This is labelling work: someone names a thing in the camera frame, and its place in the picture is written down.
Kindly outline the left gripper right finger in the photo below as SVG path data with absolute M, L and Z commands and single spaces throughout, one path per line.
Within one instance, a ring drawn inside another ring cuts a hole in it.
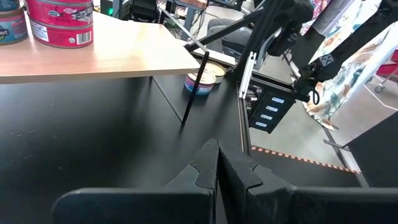
M 219 142 L 219 181 L 228 224 L 288 224 L 293 186 L 240 149 Z

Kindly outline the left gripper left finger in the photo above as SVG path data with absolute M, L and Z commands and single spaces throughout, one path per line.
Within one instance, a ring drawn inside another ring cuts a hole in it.
M 170 224 L 215 224 L 219 145 L 209 139 L 167 185 L 172 191 Z

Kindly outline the red label seafood can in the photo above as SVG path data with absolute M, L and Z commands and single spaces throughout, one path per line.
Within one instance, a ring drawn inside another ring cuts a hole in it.
M 25 0 L 29 17 L 60 27 L 83 27 L 93 23 L 93 0 Z
M 82 27 L 65 27 L 45 24 L 29 19 L 34 39 L 52 47 L 76 49 L 93 43 L 93 23 Z

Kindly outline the blue label seafood can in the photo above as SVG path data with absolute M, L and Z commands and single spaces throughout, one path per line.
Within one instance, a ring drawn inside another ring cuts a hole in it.
M 0 0 L 0 12 L 23 9 L 24 3 L 21 0 Z
M 24 5 L 17 9 L 0 12 L 0 45 L 11 45 L 28 38 Z

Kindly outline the gold lid seafood can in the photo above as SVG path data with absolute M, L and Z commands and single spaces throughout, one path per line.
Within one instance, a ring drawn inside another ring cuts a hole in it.
M 216 78 L 216 84 L 221 83 L 226 75 L 225 68 L 216 62 L 207 62 L 205 66 L 205 72 L 213 75 Z

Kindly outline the black power strip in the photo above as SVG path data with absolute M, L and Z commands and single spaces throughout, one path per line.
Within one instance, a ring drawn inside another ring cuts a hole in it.
M 246 110 L 250 128 L 273 132 L 295 100 L 265 91 L 258 85 L 249 85 L 246 93 Z

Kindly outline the white lid pastel label can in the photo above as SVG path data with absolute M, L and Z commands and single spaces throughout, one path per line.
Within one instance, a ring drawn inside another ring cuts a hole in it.
M 196 79 L 197 79 L 196 73 L 188 73 L 186 75 L 184 83 L 185 89 L 188 90 L 189 92 L 192 92 Z M 216 77 L 213 74 L 203 72 L 198 85 L 198 89 L 196 91 L 196 95 L 199 96 L 208 95 L 215 83 L 216 83 Z

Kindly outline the black table mat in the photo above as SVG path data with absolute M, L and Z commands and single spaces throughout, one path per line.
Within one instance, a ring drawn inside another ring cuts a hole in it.
M 184 75 L 0 85 L 0 224 L 51 224 L 85 187 L 166 185 L 208 139 L 241 147 L 237 84 L 198 96 Z

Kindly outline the grey office chair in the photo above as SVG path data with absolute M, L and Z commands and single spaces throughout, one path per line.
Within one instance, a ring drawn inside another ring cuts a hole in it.
M 236 22 L 234 19 L 213 18 L 208 22 L 207 35 L 213 34 L 234 22 Z M 206 47 L 209 50 L 214 50 L 219 53 L 224 53 L 223 47 L 225 43 L 232 43 L 234 45 L 244 47 L 249 40 L 252 30 L 252 25 L 249 27 L 241 27 L 230 34 L 221 37 L 220 39 L 214 40 L 213 42 L 207 44 Z

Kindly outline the floral patterned cloth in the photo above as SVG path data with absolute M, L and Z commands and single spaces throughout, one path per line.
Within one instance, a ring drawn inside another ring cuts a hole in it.
M 342 7 L 331 16 L 318 16 L 312 27 L 325 38 L 311 61 L 336 50 L 350 34 L 358 30 L 366 19 L 376 13 L 382 0 L 331 0 Z M 320 102 L 304 103 L 306 112 L 323 127 L 332 130 L 331 117 L 364 85 L 398 48 L 398 22 L 384 28 L 381 33 L 355 51 L 338 67 L 338 73 L 331 80 L 317 83 L 316 91 Z

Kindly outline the dark grey desk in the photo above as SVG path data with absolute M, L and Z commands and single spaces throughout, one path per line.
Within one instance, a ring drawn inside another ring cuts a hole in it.
M 370 187 L 398 188 L 398 111 L 348 143 Z

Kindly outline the red wheeled cart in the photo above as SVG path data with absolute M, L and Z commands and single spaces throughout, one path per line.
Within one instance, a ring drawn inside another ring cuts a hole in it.
M 387 81 L 392 81 L 398 85 L 398 49 L 379 67 L 376 75 L 382 79 L 382 82 L 374 89 L 376 93 L 381 93 L 385 89 L 384 84 Z

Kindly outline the black aluminium rig frame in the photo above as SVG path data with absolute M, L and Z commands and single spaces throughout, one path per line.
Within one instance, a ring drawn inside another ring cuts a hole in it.
M 240 87 L 238 92 L 238 105 L 240 109 L 239 114 L 241 116 L 240 122 L 243 135 L 243 152 L 245 152 L 246 154 L 250 154 L 251 142 L 249 136 L 249 125 L 246 113 L 245 98 L 254 68 L 254 59 L 256 57 L 255 51 L 261 43 L 263 35 L 269 31 L 269 24 L 278 14 L 278 11 L 279 9 L 281 9 L 283 3 L 284 0 L 264 0 L 263 6 L 260 7 L 260 9 L 250 13 L 246 17 L 199 40 L 193 38 L 191 44 L 185 45 L 185 48 L 189 52 L 193 52 L 198 48 L 204 48 L 205 45 L 248 25 L 252 21 L 256 22 L 256 26 L 251 36 L 249 37 L 248 44 L 243 49 L 238 64 L 231 68 L 234 77 L 240 81 Z

